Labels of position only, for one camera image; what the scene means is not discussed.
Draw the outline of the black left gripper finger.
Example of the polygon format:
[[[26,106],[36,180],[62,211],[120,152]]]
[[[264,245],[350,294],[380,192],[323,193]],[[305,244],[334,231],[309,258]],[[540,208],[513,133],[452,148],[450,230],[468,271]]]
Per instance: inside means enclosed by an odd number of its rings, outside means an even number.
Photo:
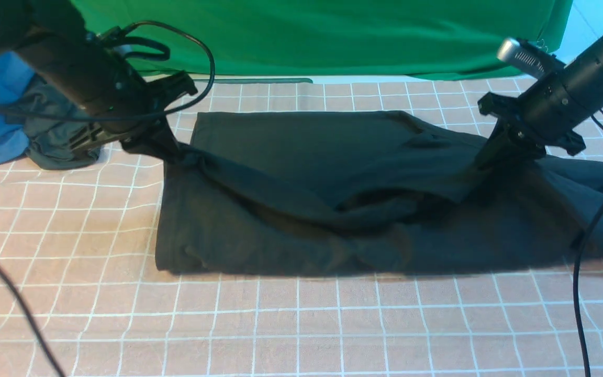
[[[148,122],[148,156],[160,160],[182,160],[183,151],[168,121]]]

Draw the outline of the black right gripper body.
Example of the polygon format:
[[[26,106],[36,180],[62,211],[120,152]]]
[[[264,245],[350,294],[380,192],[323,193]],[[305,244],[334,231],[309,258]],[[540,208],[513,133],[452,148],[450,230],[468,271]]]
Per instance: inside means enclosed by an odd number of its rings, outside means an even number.
[[[496,118],[493,131],[511,131],[522,139],[518,158],[541,158],[546,146],[562,148],[572,156],[586,148],[583,138],[574,132],[583,122],[582,112],[567,98],[489,92],[478,101],[478,109],[482,115]]]

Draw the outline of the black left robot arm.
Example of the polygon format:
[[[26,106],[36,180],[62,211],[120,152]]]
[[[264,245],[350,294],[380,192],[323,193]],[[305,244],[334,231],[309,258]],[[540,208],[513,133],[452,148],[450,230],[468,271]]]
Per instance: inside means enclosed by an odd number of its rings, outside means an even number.
[[[131,58],[166,61],[170,48],[114,27],[98,35],[70,1],[0,1],[0,55],[13,52],[87,115],[69,138],[74,152],[119,141],[129,153],[175,163],[184,148],[164,110],[182,95],[196,95],[186,73],[145,81]]]

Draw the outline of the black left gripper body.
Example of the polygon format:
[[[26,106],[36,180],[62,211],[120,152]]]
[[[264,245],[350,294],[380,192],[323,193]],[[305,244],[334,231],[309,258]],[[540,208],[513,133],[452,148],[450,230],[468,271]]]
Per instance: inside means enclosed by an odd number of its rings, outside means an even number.
[[[119,141],[127,153],[148,155],[148,122],[166,119],[165,108],[184,95],[196,95],[198,89],[186,72],[178,72],[134,88],[116,89],[122,95],[115,105],[104,107],[103,114],[90,114],[91,121],[69,140],[74,152],[96,149]]]

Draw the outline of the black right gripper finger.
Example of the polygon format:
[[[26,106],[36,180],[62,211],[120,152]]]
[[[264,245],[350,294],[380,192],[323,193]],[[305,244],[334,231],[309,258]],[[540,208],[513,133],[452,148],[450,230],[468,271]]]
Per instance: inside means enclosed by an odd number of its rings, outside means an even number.
[[[474,158],[474,165],[479,170],[489,170],[512,162],[521,153],[521,141],[511,131],[493,131]]]

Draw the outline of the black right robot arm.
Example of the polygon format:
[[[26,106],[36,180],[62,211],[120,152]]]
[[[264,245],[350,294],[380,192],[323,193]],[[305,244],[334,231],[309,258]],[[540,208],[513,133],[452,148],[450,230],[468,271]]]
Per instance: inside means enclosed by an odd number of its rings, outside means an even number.
[[[517,97],[487,93],[478,101],[495,129],[475,158],[481,170],[541,159],[547,147],[574,157],[584,151],[574,129],[603,110],[603,36],[569,64],[522,39],[504,40],[498,57],[536,78]]]

